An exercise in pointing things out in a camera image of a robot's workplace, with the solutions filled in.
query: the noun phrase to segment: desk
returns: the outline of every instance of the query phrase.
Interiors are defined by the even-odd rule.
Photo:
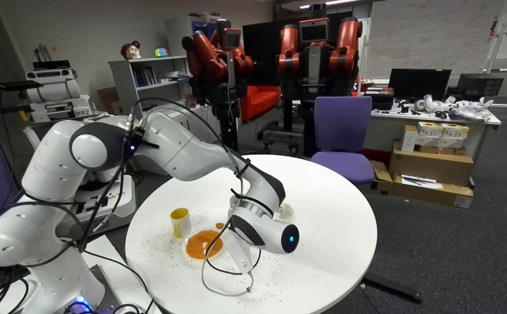
[[[416,124],[420,120],[439,122],[439,124],[465,124],[470,127],[470,133],[465,140],[465,152],[477,162],[481,145],[486,138],[488,129],[500,127],[502,122],[491,115],[488,120],[451,120],[439,119],[434,113],[403,113],[397,105],[392,106],[387,113],[373,110],[369,129],[364,140],[362,148],[392,152],[392,143],[401,141],[406,124]]]
[[[183,241],[173,239],[169,213],[180,206],[188,208],[193,227],[225,222],[230,188],[239,190],[239,181],[228,169],[197,181],[171,180],[134,215],[125,242],[129,265],[139,270],[167,311],[322,312],[347,297],[366,274],[376,248],[376,222],[364,195],[319,164],[281,155],[249,157],[284,183],[286,202],[294,209],[289,220],[301,232],[298,249],[291,255],[265,251],[253,270],[249,295],[220,297],[207,291],[200,283],[200,263],[188,262]],[[227,253],[216,256],[214,263],[232,265]],[[249,283],[213,270],[207,270],[207,277],[235,293]]]
[[[124,260],[119,256],[119,253],[115,251],[115,248],[112,246],[112,242],[106,237],[98,237],[96,241],[89,242],[87,249],[124,263]],[[131,274],[127,269],[124,269],[117,263],[101,260],[101,258],[94,258],[91,255],[84,255],[84,260],[91,267],[92,265],[101,267],[101,272],[105,274],[110,286],[113,288],[115,297],[122,304],[129,302],[129,304],[136,304],[143,309],[148,307],[150,297],[146,295],[143,284],[136,279],[136,276]],[[37,286],[37,281],[33,276],[26,276],[26,281],[30,284],[30,293],[26,297],[26,300],[28,300],[35,291],[33,288]],[[7,297],[0,304],[0,314],[9,312],[21,300],[23,293],[24,293],[24,284],[21,281],[12,283]],[[157,307],[152,307],[150,314],[160,314],[160,311]]]

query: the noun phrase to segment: whiteboard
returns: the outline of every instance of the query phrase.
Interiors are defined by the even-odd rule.
[[[502,10],[497,0],[385,0],[373,4],[368,79],[392,68],[479,72],[490,28]]]

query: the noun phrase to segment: round white table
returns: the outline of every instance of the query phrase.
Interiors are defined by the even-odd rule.
[[[253,270],[253,291],[221,297],[200,281],[200,263],[183,253],[173,237],[169,213],[188,208],[193,230],[225,222],[230,188],[239,180],[218,169],[197,181],[169,180],[138,209],[127,232],[125,253],[150,286],[152,295],[171,312],[322,312],[347,297],[366,274],[376,248],[376,222],[366,197],[340,174],[293,157],[249,155],[254,166],[279,178],[288,192],[300,229],[300,244],[291,255],[263,251]],[[237,267],[227,251],[213,258],[220,267]],[[209,286],[227,293],[244,291],[247,277],[206,270]]]

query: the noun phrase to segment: cabinet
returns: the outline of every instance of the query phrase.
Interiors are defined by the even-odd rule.
[[[122,113],[141,98],[185,99],[188,70],[185,56],[110,61]]]

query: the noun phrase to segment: yellow cup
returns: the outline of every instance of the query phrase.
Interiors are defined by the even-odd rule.
[[[171,211],[173,236],[181,239],[190,234],[190,216],[186,208]]]

